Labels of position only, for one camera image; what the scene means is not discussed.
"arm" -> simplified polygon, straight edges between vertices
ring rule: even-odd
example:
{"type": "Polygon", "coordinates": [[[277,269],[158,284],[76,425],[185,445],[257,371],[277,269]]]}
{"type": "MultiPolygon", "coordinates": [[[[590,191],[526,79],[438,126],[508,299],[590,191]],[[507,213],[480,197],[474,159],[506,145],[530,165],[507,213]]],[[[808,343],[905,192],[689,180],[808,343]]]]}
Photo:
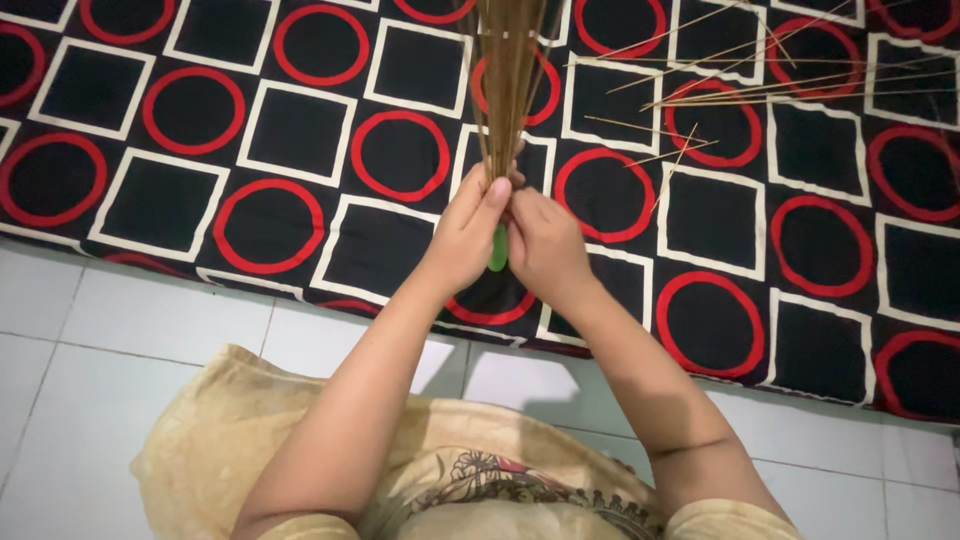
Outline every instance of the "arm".
{"type": "Polygon", "coordinates": [[[510,182],[484,193],[470,171],[423,260],[337,368],[244,502],[231,538],[254,539],[307,513],[353,521],[370,501],[410,391],[423,342],[444,302],[474,282],[492,251],[510,182]]]}
{"type": "Polygon", "coordinates": [[[511,212],[514,274],[587,341],[650,456],[666,515],[730,499],[787,519],[720,410],[593,276],[577,222],[529,189],[511,212]]]}

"hand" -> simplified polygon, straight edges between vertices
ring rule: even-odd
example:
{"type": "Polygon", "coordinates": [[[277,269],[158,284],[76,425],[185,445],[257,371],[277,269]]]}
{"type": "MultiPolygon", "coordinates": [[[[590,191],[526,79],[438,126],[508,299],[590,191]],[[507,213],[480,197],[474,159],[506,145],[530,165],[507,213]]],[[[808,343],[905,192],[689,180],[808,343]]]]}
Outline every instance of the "hand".
{"type": "Polygon", "coordinates": [[[566,316],[597,286],[580,225],[556,201],[533,189],[514,194],[510,269],[530,291],[566,316]]]}
{"type": "Polygon", "coordinates": [[[417,271],[445,301],[475,282],[493,253],[493,230],[510,201],[511,180],[498,178],[486,189],[482,163],[470,169],[440,218],[417,271]]]}

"sleeve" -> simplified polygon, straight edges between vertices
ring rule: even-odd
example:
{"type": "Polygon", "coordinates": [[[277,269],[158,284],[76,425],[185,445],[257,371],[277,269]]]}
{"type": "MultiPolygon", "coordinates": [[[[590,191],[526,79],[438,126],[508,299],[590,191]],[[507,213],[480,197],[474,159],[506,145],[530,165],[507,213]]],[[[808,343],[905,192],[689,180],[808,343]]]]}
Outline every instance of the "sleeve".
{"type": "Polygon", "coordinates": [[[747,503],[707,499],[677,511],[666,526],[666,540],[802,540],[789,523],[747,503]]]}
{"type": "Polygon", "coordinates": [[[360,540],[346,521],[326,514],[289,519],[271,528],[259,540],[360,540]]]}

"fingernail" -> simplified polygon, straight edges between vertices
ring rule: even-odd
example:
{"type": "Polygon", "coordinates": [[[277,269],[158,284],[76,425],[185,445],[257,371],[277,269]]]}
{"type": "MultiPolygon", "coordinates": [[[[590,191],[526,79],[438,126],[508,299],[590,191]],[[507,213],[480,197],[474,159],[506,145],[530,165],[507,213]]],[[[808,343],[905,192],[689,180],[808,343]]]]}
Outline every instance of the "fingernail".
{"type": "Polygon", "coordinates": [[[491,187],[493,191],[493,196],[497,199],[502,199],[510,194],[511,185],[510,181],[504,177],[500,177],[493,181],[493,186],[491,187]]]}

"red circle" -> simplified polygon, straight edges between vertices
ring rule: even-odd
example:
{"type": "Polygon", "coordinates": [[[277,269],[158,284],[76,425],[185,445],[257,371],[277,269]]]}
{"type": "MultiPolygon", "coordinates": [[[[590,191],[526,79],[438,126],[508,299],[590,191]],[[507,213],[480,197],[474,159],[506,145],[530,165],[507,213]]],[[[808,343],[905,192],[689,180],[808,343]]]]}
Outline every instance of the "red circle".
{"type": "Polygon", "coordinates": [[[370,56],[370,39],[367,37],[367,31],[364,30],[360,21],[347,10],[336,6],[328,6],[327,4],[318,4],[316,6],[307,6],[295,10],[287,15],[287,18],[283,19],[283,22],[277,27],[276,35],[274,36],[274,55],[276,56],[277,63],[283,68],[283,71],[286,71],[287,75],[301,83],[312,86],[333,86],[345,83],[360,73],[363,66],[367,64],[367,57],[370,56]],[[307,75],[296,69],[296,67],[290,63],[290,60],[287,59],[287,52],[283,43],[284,39],[287,38],[287,31],[290,30],[290,27],[293,26],[295,22],[311,13],[329,13],[336,15],[344,19],[357,35],[360,49],[357,51],[356,61],[353,62],[353,65],[350,66],[347,71],[330,77],[314,77],[313,75],[307,75]]]}
{"type": "Polygon", "coordinates": [[[147,127],[147,132],[150,133],[150,136],[154,138],[157,144],[170,150],[171,152],[177,152],[178,154],[185,154],[187,156],[198,156],[200,154],[207,154],[213,152],[214,150],[227,144],[237,133],[240,131],[240,126],[243,125],[244,114],[247,109],[247,103],[243,99],[243,92],[240,91],[240,87],[227,75],[217,71],[216,69],[210,69],[209,67],[184,67],[183,69],[177,69],[167,73],[163,77],[160,77],[156,80],[153,86],[150,87],[150,90],[147,92],[146,99],[143,100],[143,124],[147,127]],[[227,130],[223,132],[222,135],[211,140],[210,142],[204,144],[180,144],[176,141],[169,139],[166,135],[160,132],[160,128],[156,126],[156,121],[154,120],[154,104],[156,103],[156,97],[159,95],[164,88],[166,88],[170,83],[173,83],[177,79],[182,79],[184,77],[207,77],[207,79],[213,79],[214,81],[220,83],[230,92],[230,96],[233,97],[233,120],[230,122],[230,125],[227,127],[227,130]]]}
{"type": "Polygon", "coordinates": [[[453,297],[450,297],[450,299],[446,301],[444,307],[446,307],[447,311],[453,313],[454,317],[474,325],[505,325],[522,317],[524,313],[530,310],[530,306],[534,304],[535,300],[537,300],[537,297],[534,296],[534,293],[527,291],[516,307],[502,313],[477,313],[476,311],[470,311],[458,304],[457,300],[453,297]]]}
{"type": "Polygon", "coordinates": [[[192,278],[191,276],[188,276],[178,270],[174,270],[173,268],[165,264],[161,264],[153,260],[152,258],[149,258],[144,255],[140,255],[138,253],[118,253],[114,255],[108,255],[104,257],[104,260],[109,262],[116,262],[118,264],[126,264],[126,265],[140,264],[142,266],[153,268],[154,270],[162,272],[168,276],[174,276],[176,278],[184,278],[186,280],[195,281],[194,278],[192,278]]]}
{"type": "Polygon", "coordinates": [[[929,32],[924,32],[917,27],[908,28],[900,25],[880,0],[870,0],[870,11],[876,12],[883,19],[887,28],[890,29],[890,33],[894,36],[919,39],[926,43],[936,43],[949,36],[951,32],[957,29],[957,26],[960,26],[960,0],[950,0],[950,18],[943,26],[929,32]]]}
{"type": "Polygon", "coordinates": [[[450,148],[446,144],[444,133],[440,131],[437,124],[422,114],[410,110],[391,110],[389,112],[378,112],[367,119],[357,131],[353,134],[353,141],[350,144],[350,161],[353,163],[353,170],[364,184],[370,186],[374,191],[393,197],[404,203],[414,203],[422,200],[433,192],[434,189],[444,183],[446,172],[450,169],[450,148]],[[384,184],[373,179],[367,172],[367,167],[363,164],[363,141],[376,125],[386,120],[409,120],[415,124],[420,124],[430,131],[433,138],[437,141],[437,149],[440,151],[440,163],[437,164],[437,171],[433,173],[430,180],[416,191],[396,191],[390,189],[384,184]]]}
{"type": "Polygon", "coordinates": [[[666,287],[663,288],[663,291],[660,292],[660,297],[657,298],[657,326],[660,327],[660,339],[663,342],[663,348],[677,360],[677,363],[680,364],[681,367],[692,373],[733,379],[750,373],[763,358],[763,325],[760,323],[760,314],[756,310],[754,301],[733,282],[712,272],[687,272],[670,280],[666,287]],[[746,359],[744,359],[740,365],[727,369],[710,369],[703,367],[690,361],[690,359],[680,351],[677,343],[673,340],[666,316],[667,310],[670,308],[670,301],[673,300],[673,295],[677,294],[677,291],[696,282],[713,283],[727,289],[736,301],[747,311],[747,316],[750,317],[750,324],[754,327],[753,345],[750,347],[750,352],[747,353],[746,359]]]}
{"type": "Polygon", "coordinates": [[[936,331],[928,330],[905,331],[904,333],[895,335],[893,339],[888,341],[887,344],[883,346],[883,349],[876,354],[876,358],[874,359],[874,370],[876,371],[876,381],[880,385],[880,390],[883,391],[883,398],[886,401],[887,408],[890,409],[890,412],[893,412],[894,414],[904,418],[923,420],[930,418],[930,416],[911,412],[903,407],[903,404],[900,402],[900,397],[897,395],[897,390],[894,388],[894,384],[890,380],[889,373],[890,360],[893,358],[893,356],[903,349],[906,349],[907,346],[918,341],[943,343],[944,345],[949,345],[951,347],[960,349],[960,339],[957,339],[956,337],[951,337],[936,331]]]}
{"type": "Polygon", "coordinates": [[[41,135],[21,144],[10,154],[10,157],[3,165],[0,165],[0,205],[3,206],[3,209],[6,210],[13,219],[34,227],[56,227],[57,225],[63,225],[64,223],[69,223],[77,219],[97,202],[97,199],[100,198],[106,186],[107,160],[104,159],[104,155],[100,152],[100,149],[97,148],[97,145],[93,144],[90,139],[83,135],[70,133],[41,135]],[[86,194],[86,197],[73,208],[59,214],[36,215],[29,213],[17,206],[10,194],[10,180],[13,168],[16,167],[16,165],[20,163],[20,160],[23,160],[27,154],[30,154],[40,146],[53,144],[55,142],[79,146],[90,156],[90,159],[93,160],[93,166],[96,169],[96,174],[93,177],[93,187],[90,188],[90,192],[86,194]]]}
{"type": "Polygon", "coordinates": [[[634,161],[622,154],[617,154],[609,148],[594,148],[593,150],[586,150],[577,154],[570,159],[567,163],[564,164],[564,167],[560,169],[560,172],[557,174],[557,181],[554,183],[554,193],[557,202],[560,203],[566,211],[570,212],[570,215],[573,215],[580,222],[580,231],[583,234],[600,240],[601,242],[612,244],[614,242],[626,242],[627,240],[637,236],[640,233],[643,233],[646,230],[647,225],[650,224],[650,215],[654,211],[654,188],[653,183],[650,181],[650,177],[647,176],[646,171],[640,168],[639,165],[631,165],[634,161]],[[584,223],[579,217],[574,215],[573,210],[570,209],[570,206],[566,203],[566,181],[569,179],[570,174],[573,173],[573,170],[582,165],[583,163],[590,160],[598,160],[600,158],[613,158],[619,160],[624,165],[630,165],[631,172],[640,179],[643,183],[643,209],[640,211],[640,216],[636,219],[633,225],[624,229],[623,231],[616,231],[613,233],[601,233],[597,231],[592,226],[584,223]]]}
{"type": "MultiPolygon", "coordinates": [[[[553,111],[557,109],[557,105],[560,104],[560,75],[557,73],[557,68],[547,61],[546,57],[540,53],[540,50],[535,51],[534,58],[536,58],[540,66],[543,67],[543,73],[546,74],[547,81],[550,82],[550,97],[547,98],[546,105],[543,106],[540,112],[527,116],[527,119],[524,121],[527,126],[537,126],[543,123],[543,121],[549,118],[550,115],[553,114],[553,111]]],[[[477,105],[483,113],[487,112],[487,96],[484,95],[483,92],[483,72],[486,68],[487,59],[482,58],[473,67],[473,73],[470,75],[470,95],[473,96],[473,101],[477,102],[477,105]]]]}
{"type": "Polygon", "coordinates": [[[39,39],[22,26],[0,22],[0,34],[12,34],[22,38],[27,42],[27,45],[30,46],[30,52],[34,55],[34,67],[30,70],[30,75],[27,76],[27,80],[12,91],[6,94],[0,94],[0,107],[5,107],[11,103],[20,101],[30,94],[30,92],[34,91],[36,85],[40,83],[40,79],[43,78],[43,67],[46,56],[43,54],[43,47],[40,45],[39,39]]]}
{"type": "MultiPolygon", "coordinates": [[[[690,81],[688,83],[684,83],[680,85],[673,92],[673,94],[670,95],[670,97],[680,99],[686,96],[686,94],[689,93],[689,91],[695,86],[699,88],[731,92],[731,99],[740,101],[743,100],[743,98],[740,97],[740,94],[736,93],[736,88],[733,86],[724,85],[715,79],[703,79],[700,81],[690,81]]],[[[676,108],[670,107],[669,103],[667,103],[665,106],[666,114],[664,115],[664,120],[666,121],[666,129],[668,132],[670,132],[673,143],[677,146],[677,148],[685,148],[689,144],[689,141],[677,133],[677,124],[673,117],[676,108]]],[[[755,158],[760,151],[760,117],[756,115],[754,108],[750,107],[750,105],[746,103],[741,103],[740,109],[743,110],[743,113],[747,115],[747,122],[750,123],[750,146],[743,151],[743,154],[740,154],[736,158],[720,158],[718,156],[704,154],[696,149],[687,149],[684,153],[700,163],[710,165],[712,167],[742,167],[753,160],[753,158],[755,158]]]]}
{"type": "Polygon", "coordinates": [[[823,197],[801,195],[780,205],[777,213],[774,214],[773,221],[770,222],[770,236],[774,241],[774,248],[777,250],[777,259],[780,260],[780,270],[783,276],[807,292],[830,297],[848,296],[863,288],[863,285],[867,284],[867,281],[870,280],[870,273],[874,268],[874,248],[870,243],[870,237],[863,229],[863,225],[860,224],[849,210],[823,197]],[[807,280],[790,268],[786,262],[786,258],[783,256],[783,249],[780,246],[780,235],[783,232],[783,218],[786,217],[786,214],[788,214],[790,210],[799,207],[817,207],[830,210],[846,223],[847,227],[850,227],[851,233],[856,237],[857,245],[860,246],[860,267],[857,269],[853,279],[840,285],[820,285],[807,280]]]}
{"type": "Polygon", "coordinates": [[[235,193],[224,201],[220,213],[217,214],[217,219],[213,222],[213,237],[217,241],[217,248],[220,250],[220,253],[227,262],[233,266],[245,272],[250,272],[251,274],[276,274],[277,272],[284,272],[296,267],[304,262],[306,258],[310,257],[313,250],[317,249],[320,241],[324,239],[324,212],[320,208],[320,203],[317,202],[317,199],[315,199],[309,191],[289,180],[279,178],[258,180],[237,189],[235,193]],[[261,189],[283,189],[289,191],[300,197],[310,209],[310,217],[313,222],[313,234],[310,235],[310,239],[303,244],[303,247],[300,248],[295,255],[280,262],[250,262],[233,251],[233,247],[230,246],[229,241],[227,241],[227,221],[230,218],[230,213],[233,212],[233,207],[251,193],[260,191],[261,189]]]}
{"type": "MultiPolygon", "coordinates": [[[[649,3],[650,7],[654,9],[654,18],[656,19],[654,36],[656,38],[647,41],[639,47],[627,49],[626,51],[620,51],[619,53],[612,55],[614,58],[642,57],[643,55],[656,49],[657,45],[660,45],[660,41],[663,39],[663,33],[666,30],[666,14],[663,12],[663,5],[660,3],[660,0],[647,0],[647,3],[649,3]]],[[[573,20],[577,23],[577,32],[580,33],[580,39],[583,40],[587,47],[593,49],[595,52],[601,55],[612,53],[616,49],[611,49],[610,47],[601,44],[599,41],[594,39],[589,32],[587,32],[587,26],[584,24],[584,6],[586,4],[587,0],[577,0],[577,3],[573,8],[573,20]]]]}
{"type": "Polygon", "coordinates": [[[360,311],[366,311],[367,313],[372,313],[373,316],[380,314],[380,308],[371,306],[366,302],[360,302],[359,300],[331,300],[330,302],[321,302],[315,304],[316,307],[326,307],[329,309],[357,309],[360,311]]]}
{"type": "MultiPolygon", "coordinates": [[[[795,30],[801,28],[819,28],[824,32],[836,37],[840,40],[840,43],[843,45],[844,49],[847,50],[847,55],[850,57],[850,60],[854,61],[852,64],[852,71],[850,77],[847,78],[847,83],[843,86],[840,86],[834,90],[807,90],[800,85],[790,85],[790,89],[797,92],[797,95],[811,98],[822,98],[822,99],[832,99],[840,96],[845,96],[850,93],[853,93],[856,90],[856,86],[863,81],[863,66],[860,63],[860,52],[856,50],[856,45],[853,44],[853,41],[847,36],[842,30],[837,28],[835,25],[832,25],[824,20],[813,22],[814,19],[810,17],[798,17],[795,19],[788,20],[783,24],[777,27],[777,30],[774,31],[774,34],[777,37],[780,37],[784,34],[788,34],[795,30]]],[[[774,41],[773,37],[767,38],[767,55],[770,56],[770,59],[773,60],[770,62],[770,71],[774,74],[774,77],[777,78],[781,83],[793,83],[793,79],[787,75],[786,71],[780,66],[780,62],[777,60],[777,54],[779,47],[777,42],[774,41]]]]}
{"type": "Polygon", "coordinates": [[[88,32],[101,41],[113,43],[114,45],[132,45],[140,41],[146,41],[166,28],[170,19],[174,16],[174,0],[163,0],[163,13],[160,14],[160,18],[156,20],[154,26],[151,26],[143,32],[119,36],[117,34],[111,34],[97,26],[96,21],[93,20],[93,14],[90,12],[90,5],[92,3],[93,0],[80,0],[80,19],[83,20],[88,32]]]}
{"type": "Polygon", "coordinates": [[[947,159],[950,162],[950,168],[955,172],[960,172],[960,157],[957,156],[956,152],[953,151],[953,148],[950,147],[950,145],[942,137],[930,130],[925,130],[923,128],[917,128],[914,126],[895,126],[881,132],[880,135],[877,135],[874,140],[871,141],[870,148],[868,149],[869,157],[867,159],[867,170],[870,171],[870,176],[874,179],[874,182],[876,182],[876,186],[880,188],[880,191],[883,191],[883,194],[886,195],[888,199],[900,207],[901,210],[912,215],[913,217],[916,217],[917,219],[936,222],[948,221],[960,216],[960,201],[957,201],[948,209],[922,209],[910,204],[903,197],[900,197],[900,194],[894,190],[889,182],[887,182],[887,177],[883,173],[883,163],[880,162],[880,154],[883,152],[883,148],[888,142],[902,136],[918,138],[919,140],[929,142],[933,146],[936,146],[941,152],[947,155],[947,159]]]}
{"type": "Polygon", "coordinates": [[[400,8],[402,12],[406,13],[411,18],[415,18],[418,21],[425,22],[427,24],[449,24],[451,22],[456,22],[464,18],[464,15],[469,13],[470,10],[473,9],[473,5],[476,4],[476,0],[467,0],[464,2],[463,6],[452,13],[448,13],[446,15],[431,15],[429,13],[418,12],[417,10],[413,9],[410,4],[407,4],[407,0],[394,0],[394,2],[396,2],[396,6],[400,8]]]}

